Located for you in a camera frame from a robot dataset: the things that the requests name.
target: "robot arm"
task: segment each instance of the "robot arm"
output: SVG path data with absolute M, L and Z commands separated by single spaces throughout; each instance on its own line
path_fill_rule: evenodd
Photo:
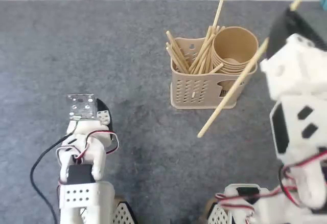
M 111 183 L 101 181 L 106 148 L 115 135 L 109 130 L 109 110 L 97 110 L 93 95 L 68 98 L 72 109 L 67 132 L 73 135 L 57 149 L 61 165 L 60 223 L 83 224 L 87 220 L 92 224 L 111 223 L 115 191 Z
M 230 224 L 327 223 L 327 46 L 299 15 L 288 10 L 285 17 L 286 23 L 279 19 L 273 26 L 268 58 L 261 62 L 276 101 L 270 121 L 276 156 L 284 164 L 280 186 L 269 192 L 231 184 L 216 194 Z

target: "gray carpet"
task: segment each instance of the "gray carpet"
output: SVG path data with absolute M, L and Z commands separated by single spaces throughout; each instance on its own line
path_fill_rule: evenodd
M 243 26 L 260 41 L 287 2 L 225 2 L 220 25 Z M 108 104 L 121 148 L 105 179 L 140 223 L 195 223 L 205 202 L 230 183 L 277 184 L 269 124 L 273 102 L 257 72 L 237 106 L 203 139 L 212 110 L 170 105 L 167 29 L 203 37 L 217 2 L 0 2 L 0 223 L 52 223 L 29 171 L 68 124 L 65 93 L 92 92 Z M 327 12 L 300 12 L 327 38 Z M 52 151 L 36 181 L 54 205 L 59 166 Z

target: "black panel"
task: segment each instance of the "black panel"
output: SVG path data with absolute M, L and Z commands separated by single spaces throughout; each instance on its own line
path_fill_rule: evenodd
M 275 133 L 275 140 L 277 145 L 277 151 L 281 154 L 285 153 L 288 144 L 290 142 L 286 122 L 284 117 L 284 111 L 282 104 L 279 104 L 272 115 L 272 127 Z
M 68 169 L 68 185 L 96 182 L 92 176 L 92 164 L 70 165 Z
M 108 124 L 108 129 L 110 131 L 113 131 L 112 116 L 108 106 L 102 100 L 97 99 L 97 107 L 98 107 L 98 111 L 107 110 L 109 112 L 110 123 Z
M 267 58 L 271 58 L 278 52 L 286 44 L 286 39 L 294 33 L 311 40 L 315 47 L 327 51 L 327 44 L 323 39 L 296 11 L 290 11 L 288 8 L 272 25 L 266 52 Z
M 308 117 L 308 115 L 311 114 L 311 112 L 313 112 L 313 109 L 309 106 L 305 106 L 303 107 L 303 109 L 297 114 L 297 118 L 299 118 L 299 120 L 304 120 Z
M 303 131 L 302 131 L 302 137 L 304 139 L 310 138 L 315 131 L 317 131 L 318 127 L 314 125 L 313 123 L 310 123 Z
M 238 187 L 236 190 L 239 193 L 239 196 L 249 196 L 249 195 L 255 195 L 260 193 L 257 187 Z M 259 197 L 252 197 L 246 199 L 246 201 L 251 205 L 254 205 L 258 200 Z

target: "metal bracket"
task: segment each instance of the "metal bracket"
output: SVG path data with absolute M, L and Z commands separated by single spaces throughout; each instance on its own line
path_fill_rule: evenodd
M 97 115 L 94 94 L 67 94 L 70 105 L 69 118 L 71 120 L 94 120 Z

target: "wire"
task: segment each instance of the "wire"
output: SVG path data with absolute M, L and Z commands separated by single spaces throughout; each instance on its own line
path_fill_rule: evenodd
M 87 151 L 88 148 L 89 148 L 88 138 L 89 138 L 90 136 L 94 135 L 95 133 L 108 133 L 108 134 L 110 134 L 110 135 L 114 135 L 114 136 L 115 136 L 116 141 L 117 141 L 117 145 L 116 145 L 116 147 L 115 147 L 114 149 L 111 149 L 111 150 L 107 151 L 107 152 L 106 152 L 107 155 L 109 155 L 109 154 L 111 154 L 111 153 L 114 153 L 115 151 L 118 150 L 120 143 L 119 143 L 118 136 L 117 136 L 117 134 L 116 134 L 115 132 L 112 132 L 112 131 L 110 131 L 110 130 L 94 130 L 94 131 L 90 132 L 90 133 L 85 137 L 85 149 L 84 149 L 84 150 L 83 150 L 83 151 L 82 151 L 82 152 L 81 152 L 81 153 L 76 157 L 76 160 L 79 160 L 79 159 L 81 159 L 81 158 L 84 157 L 86 151 Z
M 69 144 L 71 144 L 72 142 L 74 141 L 77 141 L 77 139 L 73 139 L 72 141 L 69 142 Z M 77 154 L 72 154 L 72 155 L 79 155 L 81 154 L 81 151 L 74 145 L 64 145 L 64 146 L 60 146 L 56 149 L 56 156 L 57 156 L 57 160 L 58 160 L 58 163 L 59 165 L 61 166 L 61 160 L 60 160 L 60 156 L 59 156 L 59 151 L 62 150 L 62 149 L 75 149 L 77 151 Z
M 290 191 L 296 191 L 297 187 L 295 186 L 286 186 L 285 188 L 287 188 Z M 266 193 L 266 194 L 260 194 L 260 193 L 256 193 L 256 194 L 251 194 L 251 195 L 246 195 L 246 196 L 240 196 L 240 195 L 234 195 L 234 196 L 226 196 L 224 194 L 221 193 L 216 193 L 215 198 L 218 200 L 218 202 L 221 201 L 226 201 L 226 200 L 235 200 L 235 199 L 249 199 L 249 198 L 268 198 L 268 197 L 273 197 L 276 196 L 278 194 L 281 194 L 282 190 L 280 187 L 276 188 L 275 190 Z
M 279 185 L 281 187 L 281 190 L 284 192 L 285 196 L 292 202 L 294 203 L 296 206 L 300 206 L 292 197 L 292 195 L 290 194 L 289 190 L 284 187 L 283 182 L 282 182 L 282 176 L 284 176 L 285 178 L 291 179 L 293 181 L 295 181 L 295 179 L 293 177 L 291 177 L 288 173 L 287 170 L 291 169 L 291 168 L 295 168 L 295 167 L 302 167 L 306 164 L 311 163 L 312 161 L 315 160 L 325 160 L 327 158 L 327 151 L 323 151 L 321 153 L 315 154 L 307 159 L 304 159 L 298 163 L 295 164 L 290 164 L 290 165 L 286 165 L 286 166 L 281 166 L 278 170 L 278 180 L 279 180 Z
M 70 137 L 73 132 L 70 132 L 69 134 L 65 135 L 64 137 L 62 137 L 59 141 L 57 141 L 55 144 L 53 144 L 52 146 L 50 146 L 47 150 L 45 150 L 40 156 L 39 158 L 36 160 L 36 162 L 33 164 L 31 171 L 30 171 L 30 181 L 32 184 L 32 187 L 34 188 L 34 190 L 36 191 L 36 193 L 43 199 L 43 201 L 45 202 L 45 204 L 48 206 L 48 208 L 51 211 L 52 217 L 53 217 L 53 221 L 54 224 L 58 224 L 58 220 L 57 220 L 57 216 L 56 213 L 53 209 L 53 206 L 51 205 L 51 203 L 49 202 L 49 200 L 44 196 L 44 194 L 40 191 L 40 189 L 36 186 L 35 182 L 34 182 L 34 170 L 36 168 L 36 166 L 40 163 L 40 161 L 42 160 L 42 158 L 49 152 L 51 151 L 53 148 L 55 148 L 57 145 L 59 145 L 60 143 L 62 143 L 64 140 L 66 140 L 68 137 Z

